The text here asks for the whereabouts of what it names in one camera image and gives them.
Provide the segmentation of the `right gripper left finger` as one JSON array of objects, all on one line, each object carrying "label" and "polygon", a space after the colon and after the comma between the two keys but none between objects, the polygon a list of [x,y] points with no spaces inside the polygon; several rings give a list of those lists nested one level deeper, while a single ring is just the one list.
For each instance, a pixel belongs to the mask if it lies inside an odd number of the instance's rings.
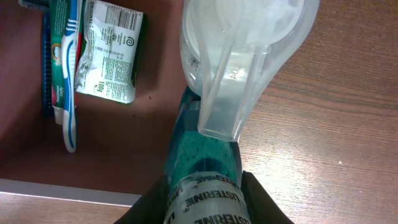
[{"label": "right gripper left finger", "polygon": [[114,224],[160,224],[164,222],[169,195],[168,178],[164,174]]}]

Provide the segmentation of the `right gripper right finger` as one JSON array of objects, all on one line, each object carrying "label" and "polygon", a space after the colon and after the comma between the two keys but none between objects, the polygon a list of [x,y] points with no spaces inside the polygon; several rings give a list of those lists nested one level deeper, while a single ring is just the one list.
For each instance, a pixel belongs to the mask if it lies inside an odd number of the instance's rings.
[{"label": "right gripper right finger", "polygon": [[246,202],[251,223],[294,224],[278,207],[271,196],[251,172],[243,171],[241,191]]}]

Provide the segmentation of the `teal mouthwash bottle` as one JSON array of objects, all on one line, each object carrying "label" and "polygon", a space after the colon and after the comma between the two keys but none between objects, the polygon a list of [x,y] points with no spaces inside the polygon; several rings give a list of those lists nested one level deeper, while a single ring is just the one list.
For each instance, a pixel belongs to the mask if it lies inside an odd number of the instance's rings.
[{"label": "teal mouthwash bottle", "polygon": [[250,224],[239,146],[198,131],[200,103],[186,88],[165,163],[170,190],[164,223]]}]

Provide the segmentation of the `green white soap packet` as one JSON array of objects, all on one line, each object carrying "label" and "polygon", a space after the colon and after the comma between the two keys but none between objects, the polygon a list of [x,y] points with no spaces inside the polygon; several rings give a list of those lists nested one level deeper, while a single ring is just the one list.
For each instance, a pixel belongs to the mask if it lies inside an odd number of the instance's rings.
[{"label": "green white soap packet", "polygon": [[135,99],[134,61],[144,13],[104,1],[87,1],[85,49],[75,91],[130,104]]}]

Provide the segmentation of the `purple foam soap bottle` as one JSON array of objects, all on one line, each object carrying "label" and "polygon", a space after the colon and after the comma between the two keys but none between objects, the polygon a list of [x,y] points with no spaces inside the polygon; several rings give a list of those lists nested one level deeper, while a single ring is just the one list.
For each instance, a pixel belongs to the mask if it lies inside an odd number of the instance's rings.
[{"label": "purple foam soap bottle", "polygon": [[185,0],[180,53],[198,130],[237,141],[257,100],[309,34],[319,0]]}]

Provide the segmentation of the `blue white toothbrush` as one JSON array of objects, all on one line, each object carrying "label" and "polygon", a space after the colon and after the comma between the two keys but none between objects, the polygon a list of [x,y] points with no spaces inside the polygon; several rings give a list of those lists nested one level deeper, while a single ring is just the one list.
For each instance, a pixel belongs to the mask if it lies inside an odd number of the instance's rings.
[{"label": "blue white toothbrush", "polygon": [[81,1],[70,0],[70,12],[62,37],[61,59],[64,79],[63,139],[68,152],[76,151],[75,67],[78,32],[80,29]]}]

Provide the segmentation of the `green white toothpaste tube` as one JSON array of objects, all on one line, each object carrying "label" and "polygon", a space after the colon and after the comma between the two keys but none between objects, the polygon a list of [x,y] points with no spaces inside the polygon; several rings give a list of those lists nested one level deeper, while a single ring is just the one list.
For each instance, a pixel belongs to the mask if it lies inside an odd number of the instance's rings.
[{"label": "green white toothpaste tube", "polygon": [[70,1],[50,0],[50,64],[52,81],[52,107],[55,122],[63,124],[64,78],[62,72],[62,37],[70,14]]}]

